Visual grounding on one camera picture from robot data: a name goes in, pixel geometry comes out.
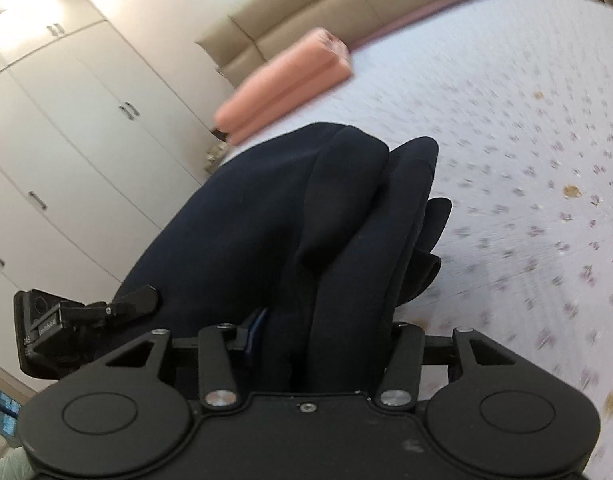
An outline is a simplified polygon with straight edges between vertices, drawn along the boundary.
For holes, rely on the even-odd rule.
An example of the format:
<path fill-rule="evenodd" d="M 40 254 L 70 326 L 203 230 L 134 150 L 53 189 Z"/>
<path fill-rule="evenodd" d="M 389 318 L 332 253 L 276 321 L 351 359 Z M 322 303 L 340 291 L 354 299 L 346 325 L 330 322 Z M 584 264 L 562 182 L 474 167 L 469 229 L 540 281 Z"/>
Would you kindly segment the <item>white wardrobe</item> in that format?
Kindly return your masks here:
<path fill-rule="evenodd" d="M 87 0 L 0 14 L 0 367 L 12 298 L 109 299 L 206 180 L 209 134 Z"/>

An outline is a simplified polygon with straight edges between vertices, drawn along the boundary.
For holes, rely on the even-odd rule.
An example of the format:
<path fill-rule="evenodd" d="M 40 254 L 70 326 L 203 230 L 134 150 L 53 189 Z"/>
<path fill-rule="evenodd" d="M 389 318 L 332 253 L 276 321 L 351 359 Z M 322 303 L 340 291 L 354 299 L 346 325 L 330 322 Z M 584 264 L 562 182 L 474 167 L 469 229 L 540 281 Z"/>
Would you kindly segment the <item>floral quilted bedspread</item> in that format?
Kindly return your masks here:
<path fill-rule="evenodd" d="M 350 124 L 439 144 L 442 269 L 400 320 L 474 327 L 584 392 L 613 479 L 613 8 L 473 0 L 381 38 L 354 77 L 259 134 Z"/>

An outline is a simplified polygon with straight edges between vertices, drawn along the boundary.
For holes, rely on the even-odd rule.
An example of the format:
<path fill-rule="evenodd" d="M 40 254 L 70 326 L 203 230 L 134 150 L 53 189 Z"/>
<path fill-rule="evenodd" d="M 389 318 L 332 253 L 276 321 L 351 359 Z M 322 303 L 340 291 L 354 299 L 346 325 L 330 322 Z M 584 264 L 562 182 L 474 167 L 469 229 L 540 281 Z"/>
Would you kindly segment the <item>pink folded blanket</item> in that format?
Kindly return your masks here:
<path fill-rule="evenodd" d="M 313 29 L 244 80 L 215 113 L 215 130 L 241 144 L 352 75 L 348 47 L 328 30 Z"/>

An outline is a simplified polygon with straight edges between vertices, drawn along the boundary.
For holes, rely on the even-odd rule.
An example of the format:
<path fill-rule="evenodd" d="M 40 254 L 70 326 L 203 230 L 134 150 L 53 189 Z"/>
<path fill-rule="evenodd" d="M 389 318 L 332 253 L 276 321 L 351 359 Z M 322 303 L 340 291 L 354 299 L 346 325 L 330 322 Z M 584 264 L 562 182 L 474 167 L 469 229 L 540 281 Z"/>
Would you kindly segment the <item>dark navy garment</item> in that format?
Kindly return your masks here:
<path fill-rule="evenodd" d="M 371 390 L 395 309 L 438 275 L 451 202 L 430 191 L 439 148 L 399 148 L 316 122 L 240 153 L 139 258 L 121 295 L 157 290 L 159 310 L 105 341 L 153 328 L 194 337 L 250 323 L 248 370 L 267 392 Z"/>

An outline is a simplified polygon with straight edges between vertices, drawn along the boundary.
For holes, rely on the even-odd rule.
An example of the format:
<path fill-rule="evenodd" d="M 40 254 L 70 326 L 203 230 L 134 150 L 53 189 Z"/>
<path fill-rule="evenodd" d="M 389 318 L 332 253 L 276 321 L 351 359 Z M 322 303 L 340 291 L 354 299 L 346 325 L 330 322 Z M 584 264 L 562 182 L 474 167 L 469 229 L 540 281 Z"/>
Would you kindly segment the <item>beige bedside table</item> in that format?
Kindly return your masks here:
<path fill-rule="evenodd" d="M 224 158 L 232 148 L 232 145 L 227 142 L 227 134 L 225 132 L 218 129 L 212 129 L 211 134 L 218 140 L 218 143 L 212 145 L 206 153 L 206 165 L 204 165 L 204 170 L 206 170 L 208 174 L 213 174 L 215 170 L 220 167 Z"/>

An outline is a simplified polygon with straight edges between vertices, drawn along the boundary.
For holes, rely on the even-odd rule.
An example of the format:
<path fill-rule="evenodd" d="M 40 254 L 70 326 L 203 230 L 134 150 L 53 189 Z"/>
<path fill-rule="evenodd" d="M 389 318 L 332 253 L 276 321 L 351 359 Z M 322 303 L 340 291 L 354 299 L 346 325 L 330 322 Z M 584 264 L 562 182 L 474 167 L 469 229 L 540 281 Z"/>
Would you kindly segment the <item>beige upholstered headboard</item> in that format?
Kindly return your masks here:
<path fill-rule="evenodd" d="M 239 86 L 309 30 L 322 27 L 354 48 L 401 18 L 463 0 L 246 0 L 203 32 L 197 44 Z"/>

